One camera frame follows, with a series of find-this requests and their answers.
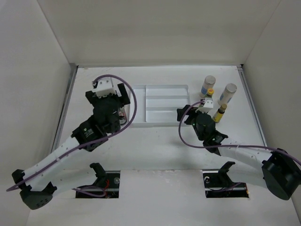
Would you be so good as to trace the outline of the dark sauce bottle black cap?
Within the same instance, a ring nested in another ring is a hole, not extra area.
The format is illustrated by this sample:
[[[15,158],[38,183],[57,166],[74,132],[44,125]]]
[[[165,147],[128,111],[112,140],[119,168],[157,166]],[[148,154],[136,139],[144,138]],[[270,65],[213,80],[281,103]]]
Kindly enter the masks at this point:
[[[118,114],[119,114],[120,125],[121,126],[125,125],[127,123],[127,113],[126,113],[125,105],[119,108]]]

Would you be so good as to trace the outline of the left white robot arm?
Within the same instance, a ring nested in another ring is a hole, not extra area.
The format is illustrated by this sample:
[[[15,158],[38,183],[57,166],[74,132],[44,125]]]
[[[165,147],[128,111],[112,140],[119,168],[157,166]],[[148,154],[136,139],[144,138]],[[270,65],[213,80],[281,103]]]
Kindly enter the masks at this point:
[[[82,192],[84,187],[104,190],[110,183],[106,171],[98,162],[93,162],[82,172],[68,173],[66,168],[93,152],[109,138],[124,131],[119,111],[130,104],[128,83],[118,84],[119,91],[108,79],[94,82],[85,96],[93,106],[92,115],[82,122],[50,155],[34,166],[12,173],[15,186],[20,189],[23,203],[31,210],[37,210],[52,198],[67,190]]]

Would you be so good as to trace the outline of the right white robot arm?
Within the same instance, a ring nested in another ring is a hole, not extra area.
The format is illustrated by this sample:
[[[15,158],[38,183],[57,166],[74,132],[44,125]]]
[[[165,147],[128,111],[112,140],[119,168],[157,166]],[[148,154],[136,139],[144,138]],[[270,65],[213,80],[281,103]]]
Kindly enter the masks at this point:
[[[301,162],[283,149],[260,145],[244,145],[215,128],[210,115],[195,104],[178,108],[177,121],[191,125],[201,149],[233,159],[219,169],[218,181],[223,186],[250,183],[268,189],[282,200],[289,200],[301,185]]]

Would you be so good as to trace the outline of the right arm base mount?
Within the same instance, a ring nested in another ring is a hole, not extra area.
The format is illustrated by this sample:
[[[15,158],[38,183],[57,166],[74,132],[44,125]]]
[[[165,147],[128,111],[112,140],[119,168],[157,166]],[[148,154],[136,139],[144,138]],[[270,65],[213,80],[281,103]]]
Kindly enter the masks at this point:
[[[228,161],[219,169],[202,171],[206,198],[249,198],[246,183],[233,182],[227,174],[234,164]]]

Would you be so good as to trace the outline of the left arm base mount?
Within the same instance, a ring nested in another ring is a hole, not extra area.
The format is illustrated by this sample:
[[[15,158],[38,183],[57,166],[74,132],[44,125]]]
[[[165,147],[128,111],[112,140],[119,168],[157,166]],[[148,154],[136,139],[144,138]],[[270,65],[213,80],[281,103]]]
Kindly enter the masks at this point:
[[[91,185],[77,188],[76,199],[116,199],[119,198],[120,171],[105,171],[100,163],[91,163],[96,180]]]

